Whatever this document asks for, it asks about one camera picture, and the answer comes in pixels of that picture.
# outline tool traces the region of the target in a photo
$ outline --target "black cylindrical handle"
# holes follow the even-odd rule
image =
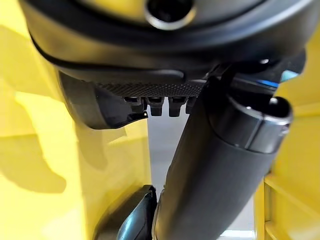
[[[277,99],[269,109],[225,96],[212,110],[199,97],[167,173],[153,239],[215,240],[234,221],[288,132],[291,108]]]

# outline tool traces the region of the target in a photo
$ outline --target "metal ring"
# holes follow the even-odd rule
[[[196,8],[193,6],[190,11],[185,15],[182,19],[173,22],[167,22],[160,20],[153,16],[149,9],[148,5],[144,6],[144,15],[147,22],[155,27],[156,29],[165,30],[165,31],[173,31],[183,28],[184,26],[188,25],[196,16]]]

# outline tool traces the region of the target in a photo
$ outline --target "textured black surface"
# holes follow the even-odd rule
[[[97,84],[121,97],[193,97],[198,96],[204,86],[203,82],[185,84]]]

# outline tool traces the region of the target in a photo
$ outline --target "white floor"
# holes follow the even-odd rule
[[[168,167],[189,115],[185,114],[185,108],[182,107],[180,117],[169,117],[167,99],[164,101],[162,116],[151,116],[150,112],[148,114],[150,116],[148,131],[152,181],[159,193],[163,189]],[[219,240],[253,240],[253,206],[253,199],[250,199],[237,219]]]

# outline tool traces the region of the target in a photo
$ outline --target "yellow plastic panel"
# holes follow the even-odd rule
[[[277,92],[295,120],[255,195],[257,240],[320,240],[320,28],[307,53],[305,73]]]
[[[91,240],[151,182],[147,122],[75,121],[15,0],[0,1],[0,24],[0,239]]]

